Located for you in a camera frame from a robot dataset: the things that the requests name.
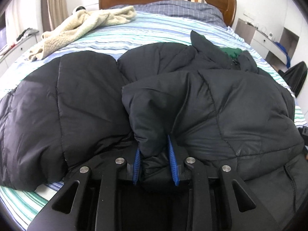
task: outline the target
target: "silver bolt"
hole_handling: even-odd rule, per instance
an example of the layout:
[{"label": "silver bolt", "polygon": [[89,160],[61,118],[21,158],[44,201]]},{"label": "silver bolt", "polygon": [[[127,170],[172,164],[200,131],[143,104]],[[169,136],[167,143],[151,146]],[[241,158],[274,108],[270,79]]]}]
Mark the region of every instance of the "silver bolt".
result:
[{"label": "silver bolt", "polygon": [[225,172],[230,172],[231,171],[231,167],[228,166],[228,165],[223,165],[222,166],[222,170],[225,171]]},{"label": "silver bolt", "polygon": [[87,166],[83,166],[83,167],[80,168],[79,171],[80,171],[80,173],[83,173],[83,174],[84,174],[84,173],[86,173],[86,172],[89,171],[89,168],[88,168]]},{"label": "silver bolt", "polygon": [[195,163],[195,162],[196,162],[196,159],[193,158],[193,157],[188,157],[188,158],[186,158],[186,162],[187,162],[187,163]]},{"label": "silver bolt", "polygon": [[116,162],[117,164],[122,164],[124,161],[125,161],[124,158],[121,158],[121,157],[120,157],[120,158],[117,158],[115,162]]}]

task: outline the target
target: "green cloth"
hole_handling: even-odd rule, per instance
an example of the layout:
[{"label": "green cloth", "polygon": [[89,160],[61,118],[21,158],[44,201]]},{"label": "green cloth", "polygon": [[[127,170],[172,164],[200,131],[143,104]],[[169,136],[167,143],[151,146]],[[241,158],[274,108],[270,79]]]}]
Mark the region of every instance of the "green cloth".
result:
[{"label": "green cloth", "polygon": [[240,53],[242,53],[242,50],[239,48],[233,49],[233,48],[220,48],[223,52],[227,53],[228,56],[230,56],[232,59],[236,59]]}]

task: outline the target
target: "down jacket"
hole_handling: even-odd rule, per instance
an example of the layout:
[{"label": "down jacket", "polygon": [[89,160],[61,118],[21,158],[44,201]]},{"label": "down jacket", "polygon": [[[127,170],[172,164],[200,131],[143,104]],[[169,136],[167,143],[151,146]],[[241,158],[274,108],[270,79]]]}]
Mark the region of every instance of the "down jacket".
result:
[{"label": "down jacket", "polygon": [[172,133],[190,156],[235,169],[285,226],[308,189],[294,99],[247,51],[232,60],[194,31],[191,43],[118,61],[71,53],[29,74],[0,101],[1,185],[35,190],[136,141],[141,181],[171,177]]}]

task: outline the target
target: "mattress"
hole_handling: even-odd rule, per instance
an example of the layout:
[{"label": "mattress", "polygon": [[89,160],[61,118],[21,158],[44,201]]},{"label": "mattress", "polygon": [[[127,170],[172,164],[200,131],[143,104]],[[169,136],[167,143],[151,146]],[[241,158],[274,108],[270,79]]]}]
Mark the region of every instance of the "mattress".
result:
[{"label": "mattress", "polygon": [[[30,62],[27,60],[27,53],[25,53],[0,78],[0,98],[14,89],[29,73],[56,57],[72,52],[91,50],[109,54],[118,59],[127,50],[150,43],[177,42],[190,45],[190,31],[192,29],[204,35],[219,47],[248,50],[258,67],[267,71],[279,84],[291,92],[281,76],[230,27],[222,28],[188,18],[174,18],[138,12],[132,22],[97,28],[42,61]],[[295,125],[300,127],[306,124],[300,107],[296,105]],[[62,186],[62,182],[44,184],[39,186],[35,192],[23,192],[0,187],[0,201],[11,219],[16,222],[21,230],[26,230],[37,213]]]}]

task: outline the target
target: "beige fleece garment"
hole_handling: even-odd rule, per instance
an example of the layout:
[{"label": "beige fleece garment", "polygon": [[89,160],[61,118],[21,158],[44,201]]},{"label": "beige fleece garment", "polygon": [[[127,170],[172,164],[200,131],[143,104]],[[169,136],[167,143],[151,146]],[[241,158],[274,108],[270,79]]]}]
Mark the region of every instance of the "beige fleece garment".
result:
[{"label": "beige fleece garment", "polygon": [[133,6],[95,11],[79,10],[55,30],[44,32],[43,40],[30,49],[29,60],[42,60],[98,26],[128,23],[135,16],[136,11]]}]

